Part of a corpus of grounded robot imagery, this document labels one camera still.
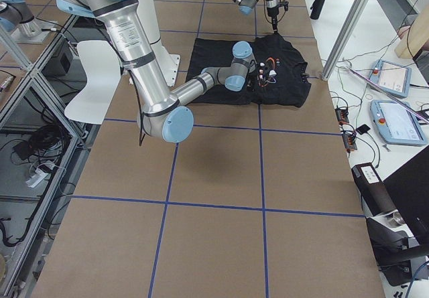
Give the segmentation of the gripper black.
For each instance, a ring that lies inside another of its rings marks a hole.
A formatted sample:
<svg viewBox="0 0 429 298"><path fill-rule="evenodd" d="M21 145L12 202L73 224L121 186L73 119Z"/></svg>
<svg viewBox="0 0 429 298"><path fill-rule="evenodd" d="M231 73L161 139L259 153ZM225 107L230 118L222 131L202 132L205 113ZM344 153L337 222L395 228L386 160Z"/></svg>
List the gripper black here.
<svg viewBox="0 0 429 298"><path fill-rule="evenodd" d="M266 7L267 15L271 18L271 26L274 33L278 32L278 6L275 5L273 7Z"/></svg>

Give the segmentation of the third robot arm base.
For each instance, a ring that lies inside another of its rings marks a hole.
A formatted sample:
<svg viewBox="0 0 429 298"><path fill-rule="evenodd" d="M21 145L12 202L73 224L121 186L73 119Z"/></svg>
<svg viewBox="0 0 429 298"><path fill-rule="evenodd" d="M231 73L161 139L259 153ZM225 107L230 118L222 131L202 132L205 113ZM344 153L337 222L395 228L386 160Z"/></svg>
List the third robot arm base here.
<svg viewBox="0 0 429 298"><path fill-rule="evenodd" d="M41 44L48 36L25 0L1 0L1 26L20 44Z"/></svg>

